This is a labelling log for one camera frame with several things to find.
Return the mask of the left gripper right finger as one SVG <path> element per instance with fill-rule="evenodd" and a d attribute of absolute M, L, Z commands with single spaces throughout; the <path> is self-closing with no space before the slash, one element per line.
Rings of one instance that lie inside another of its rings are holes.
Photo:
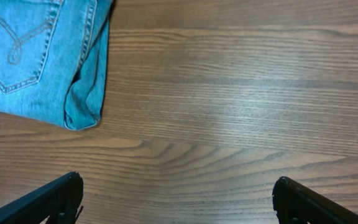
<path fill-rule="evenodd" d="M 289 177 L 280 177 L 272 192 L 279 224 L 358 224 L 358 214 Z"/>

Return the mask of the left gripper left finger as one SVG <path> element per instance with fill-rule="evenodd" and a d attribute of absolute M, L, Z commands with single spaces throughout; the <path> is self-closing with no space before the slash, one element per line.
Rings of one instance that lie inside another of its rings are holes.
<path fill-rule="evenodd" d="M 0 224 L 75 224 L 83 206 L 83 179 L 69 172 L 0 208 Z"/>

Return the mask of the light blue denim jeans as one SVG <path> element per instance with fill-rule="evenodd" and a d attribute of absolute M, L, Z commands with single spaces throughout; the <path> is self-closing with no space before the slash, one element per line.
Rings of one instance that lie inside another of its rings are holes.
<path fill-rule="evenodd" d="M 96 126 L 111 9 L 112 0 L 0 0 L 0 112 Z"/>

